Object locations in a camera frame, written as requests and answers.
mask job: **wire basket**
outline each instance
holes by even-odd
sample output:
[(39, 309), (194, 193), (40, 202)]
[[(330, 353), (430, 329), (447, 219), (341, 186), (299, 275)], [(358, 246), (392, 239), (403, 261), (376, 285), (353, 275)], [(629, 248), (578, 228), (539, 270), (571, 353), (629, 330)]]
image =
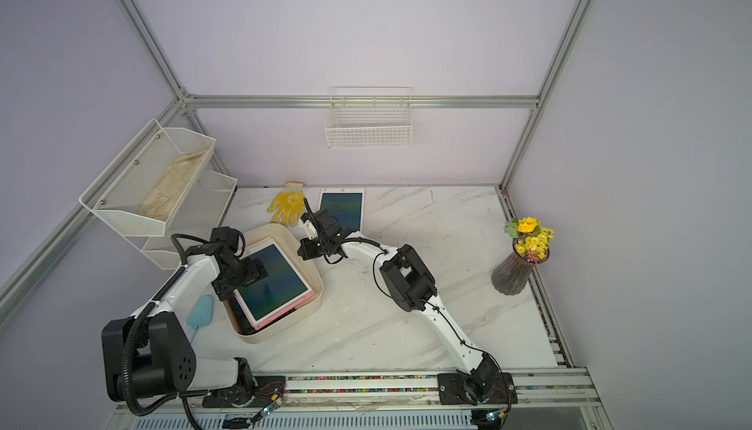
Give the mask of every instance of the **wire basket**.
[[(175, 214), (183, 204), (195, 181), (203, 173), (214, 152), (215, 140), (186, 128), (162, 128), (137, 153), (128, 167), (105, 191), (95, 207), (87, 206), (99, 219), (121, 236), (164, 236)], [(146, 196), (162, 178), (167, 165), (181, 154), (206, 153), (196, 163), (197, 169), (169, 212), (166, 220), (137, 214)]]
[(410, 98), (332, 97), (326, 140), (335, 150), (409, 146), (413, 139)]
[[(216, 228), (230, 204), (238, 179), (209, 169), (199, 177), (185, 197), (183, 209), (175, 216), (164, 236), (149, 237), (141, 247), (141, 252), (163, 270), (174, 270), (181, 264), (170, 236), (174, 233), (209, 239), (212, 228)], [(183, 247), (199, 244), (192, 240), (181, 240)]]

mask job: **light blue object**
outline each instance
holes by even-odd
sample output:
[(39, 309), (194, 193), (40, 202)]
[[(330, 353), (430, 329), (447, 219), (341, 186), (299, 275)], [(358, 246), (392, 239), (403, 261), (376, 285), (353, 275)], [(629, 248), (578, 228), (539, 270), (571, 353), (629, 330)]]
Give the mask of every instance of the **light blue object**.
[(208, 295), (202, 296), (195, 303), (195, 306), (186, 318), (186, 324), (192, 328), (188, 331), (189, 342), (193, 342), (193, 338), (195, 337), (195, 333), (199, 331), (199, 327), (209, 325), (209, 322), (212, 321), (212, 306), (212, 297)]

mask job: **sunflower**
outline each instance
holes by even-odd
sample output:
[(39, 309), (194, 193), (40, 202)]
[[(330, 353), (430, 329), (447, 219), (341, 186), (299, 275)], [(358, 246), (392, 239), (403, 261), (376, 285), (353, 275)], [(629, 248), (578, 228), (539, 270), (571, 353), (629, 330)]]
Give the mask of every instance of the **sunflower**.
[(520, 220), (520, 227), (517, 228), (519, 232), (532, 232), (537, 225), (541, 222), (535, 218), (522, 218)]

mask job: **yellow glove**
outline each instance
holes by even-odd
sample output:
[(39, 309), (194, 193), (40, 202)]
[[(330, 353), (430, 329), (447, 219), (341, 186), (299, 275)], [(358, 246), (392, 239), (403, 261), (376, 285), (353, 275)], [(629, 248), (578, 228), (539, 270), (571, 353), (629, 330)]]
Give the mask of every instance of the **yellow glove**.
[(303, 215), (303, 184), (302, 182), (287, 182), (284, 184), (284, 190), (279, 192), (275, 199), (269, 205), (268, 212), (279, 208), (277, 213), (271, 217), (271, 222), (277, 222), (281, 225), (295, 226), (298, 219)]

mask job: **flower vase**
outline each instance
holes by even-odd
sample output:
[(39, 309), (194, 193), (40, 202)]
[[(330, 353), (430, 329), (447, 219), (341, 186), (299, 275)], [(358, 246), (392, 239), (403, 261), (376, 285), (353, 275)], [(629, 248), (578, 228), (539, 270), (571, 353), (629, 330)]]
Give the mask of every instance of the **flower vase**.
[(517, 239), (512, 241), (512, 253), (491, 273), (493, 287), (501, 293), (509, 295), (522, 292), (535, 264), (546, 262), (549, 257), (549, 251), (546, 250), (546, 256), (543, 260), (529, 261), (517, 253), (514, 249), (515, 244), (517, 244)]

